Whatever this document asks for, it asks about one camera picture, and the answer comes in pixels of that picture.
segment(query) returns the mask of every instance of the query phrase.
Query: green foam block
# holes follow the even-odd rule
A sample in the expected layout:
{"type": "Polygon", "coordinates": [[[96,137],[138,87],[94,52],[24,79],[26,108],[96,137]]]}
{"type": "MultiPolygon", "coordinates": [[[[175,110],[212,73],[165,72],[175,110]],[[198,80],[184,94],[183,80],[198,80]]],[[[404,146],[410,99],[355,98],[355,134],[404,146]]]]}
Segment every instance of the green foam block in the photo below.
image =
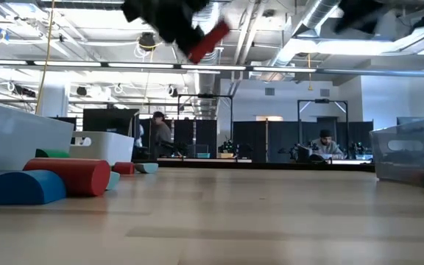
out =
{"type": "Polygon", "coordinates": [[[70,158],[67,152],[53,149],[36,149],[36,158],[70,158]]]}

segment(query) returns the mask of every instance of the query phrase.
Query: clear plastic bin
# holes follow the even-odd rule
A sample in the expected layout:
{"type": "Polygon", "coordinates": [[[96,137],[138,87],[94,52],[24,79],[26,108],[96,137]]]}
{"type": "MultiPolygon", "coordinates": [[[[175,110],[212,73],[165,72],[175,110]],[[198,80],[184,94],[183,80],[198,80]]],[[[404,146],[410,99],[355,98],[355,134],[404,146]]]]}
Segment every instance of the clear plastic bin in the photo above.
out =
{"type": "Polygon", "coordinates": [[[207,144],[190,144],[188,156],[190,158],[209,158],[209,146],[207,144]]]}
{"type": "Polygon", "coordinates": [[[370,133],[380,180],[424,187],[424,120],[370,133]]]}

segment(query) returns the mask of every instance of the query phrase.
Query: seated man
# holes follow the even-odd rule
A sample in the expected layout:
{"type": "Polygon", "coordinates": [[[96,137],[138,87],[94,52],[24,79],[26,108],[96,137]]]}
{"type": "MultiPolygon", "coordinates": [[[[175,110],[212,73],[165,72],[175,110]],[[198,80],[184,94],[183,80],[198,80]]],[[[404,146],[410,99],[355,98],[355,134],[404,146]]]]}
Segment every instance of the seated man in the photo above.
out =
{"type": "Polygon", "coordinates": [[[313,140],[312,144],[318,147],[318,150],[314,150],[314,154],[331,155],[333,159],[345,159],[343,151],[331,140],[331,132],[329,130],[321,130],[320,138],[313,140]]]}
{"type": "Polygon", "coordinates": [[[172,151],[164,146],[162,142],[172,143],[171,130],[165,123],[165,116],[160,111],[153,113],[153,123],[155,125],[155,158],[171,156],[172,151]]]}

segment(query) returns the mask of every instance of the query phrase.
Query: light blue block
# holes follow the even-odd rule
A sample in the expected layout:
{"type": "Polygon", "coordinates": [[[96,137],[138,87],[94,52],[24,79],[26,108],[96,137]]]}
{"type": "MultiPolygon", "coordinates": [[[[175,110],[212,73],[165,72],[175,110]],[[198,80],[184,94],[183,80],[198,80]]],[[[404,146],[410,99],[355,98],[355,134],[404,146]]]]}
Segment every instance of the light blue block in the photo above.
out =
{"type": "Polygon", "coordinates": [[[114,189],[117,183],[119,183],[120,179],[121,179],[121,175],[119,173],[110,172],[109,184],[107,184],[106,191],[114,189]]]}
{"type": "Polygon", "coordinates": [[[65,184],[54,172],[32,170],[0,175],[0,205],[42,205],[63,198],[65,184]]]}
{"type": "Polygon", "coordinates": [[[136,163],[135,169],[139,170],[141,173],[153,174],[158,170],[157,163],[136,163]]]}

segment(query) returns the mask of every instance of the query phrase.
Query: cap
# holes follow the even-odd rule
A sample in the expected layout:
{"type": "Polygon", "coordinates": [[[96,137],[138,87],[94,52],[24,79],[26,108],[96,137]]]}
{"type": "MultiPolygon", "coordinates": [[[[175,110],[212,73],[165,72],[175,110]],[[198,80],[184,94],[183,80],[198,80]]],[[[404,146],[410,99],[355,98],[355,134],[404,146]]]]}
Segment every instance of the cap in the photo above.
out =
{"type": "Polygon", "coordinates": [[[155,111],[153,113],[153,118],[165,118],[165,115],[161,111],[155,111]]]}
{"type": "Polygon", "coordinates": [[[330,130],[320,130],[320,138],[331,137],[330,130]]]}

